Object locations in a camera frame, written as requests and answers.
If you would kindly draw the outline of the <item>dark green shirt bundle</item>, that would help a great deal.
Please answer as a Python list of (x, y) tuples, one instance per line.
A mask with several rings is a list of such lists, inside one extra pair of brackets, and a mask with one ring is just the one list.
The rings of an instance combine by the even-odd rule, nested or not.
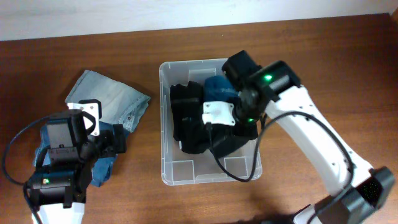
[(244, 146), (248, 141), (254, 140), (233, 136), (231, 134), (232, 127), (222, 124), (214, 124), (212, 126), (213, 152), (218, 159), (228, 156)]

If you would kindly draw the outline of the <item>medium blue jeans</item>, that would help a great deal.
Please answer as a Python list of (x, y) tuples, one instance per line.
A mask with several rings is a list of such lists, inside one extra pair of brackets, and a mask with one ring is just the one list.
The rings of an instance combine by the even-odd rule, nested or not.
[[(35, 150), (35, 158), (33, 160), (33, 166), (37, 165), (39, 153), (42, 152), (47, 146), (50, 146), (49, 136), (46, 125), (43, 125), (40, 129), (41, 142), (38, 148)], [(95, 187), (101, 187), (106, 181), (109, 180), (113, 171), (113, 165), (116, 162), (117, 156), (105, 157), (98, 159), (92, 170), (91, 185)]]

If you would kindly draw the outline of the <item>light blue jeans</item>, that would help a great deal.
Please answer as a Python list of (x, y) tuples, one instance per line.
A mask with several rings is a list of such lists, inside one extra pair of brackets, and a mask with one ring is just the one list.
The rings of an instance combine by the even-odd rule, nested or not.
[(92, 70), (85, 70), (65, 99), (66, 103), (96, 99), (103, 123), (121, 124), (133, 133), (149, 106), (150, 96)]

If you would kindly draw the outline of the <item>blue shirt bundle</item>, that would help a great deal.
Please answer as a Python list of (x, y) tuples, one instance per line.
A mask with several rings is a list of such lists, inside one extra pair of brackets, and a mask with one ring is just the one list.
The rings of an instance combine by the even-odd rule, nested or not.
[(221, 75), (207, 78), (203, 86), (203, 91), (204, 101), (225, 101), (233, 104), (238, 102), (238, 92), (229, 80)]

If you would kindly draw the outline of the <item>black shirt bundle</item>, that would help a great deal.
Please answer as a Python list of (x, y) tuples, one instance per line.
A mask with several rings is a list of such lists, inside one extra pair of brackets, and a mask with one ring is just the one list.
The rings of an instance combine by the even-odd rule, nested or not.
[(181, 142), (182, 151), (187, 154), (202, 154), (209, 148), (208, 134), (201, 118), (203, 95), (202, 85), (193, 81), (170, 87), (173, 137)]

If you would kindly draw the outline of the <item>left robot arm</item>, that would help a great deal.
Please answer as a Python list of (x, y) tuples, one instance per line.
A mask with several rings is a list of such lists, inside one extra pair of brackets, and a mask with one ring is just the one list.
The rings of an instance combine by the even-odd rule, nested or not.
[[(89, 128), (85, 118), (93, 122)], [(35, 172), (23, 187), (34, 223), (81, 223), (96, 161), (126, 152), (123, 126), (115, 124), (94, 136), (95, 121), (76, 109), (55, 113), (47, 121), (50, 144), (39, 153)]]

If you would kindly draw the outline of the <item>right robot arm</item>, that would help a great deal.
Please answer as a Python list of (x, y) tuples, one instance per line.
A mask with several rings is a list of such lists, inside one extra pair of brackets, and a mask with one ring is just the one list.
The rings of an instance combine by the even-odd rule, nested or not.
[(329, 195), (282, 223), (362, 223), (382, 208), (395, 184), (387, 167), (375, 169), (355, 153), (312, 101), (296, 73), (284, 62), (262, 67), (244, 50), (222, 66), (239, 92), (233, 110), (239, 124), (252, 125), (267, 116), (263, 131), (277, 123), (319, 173)]

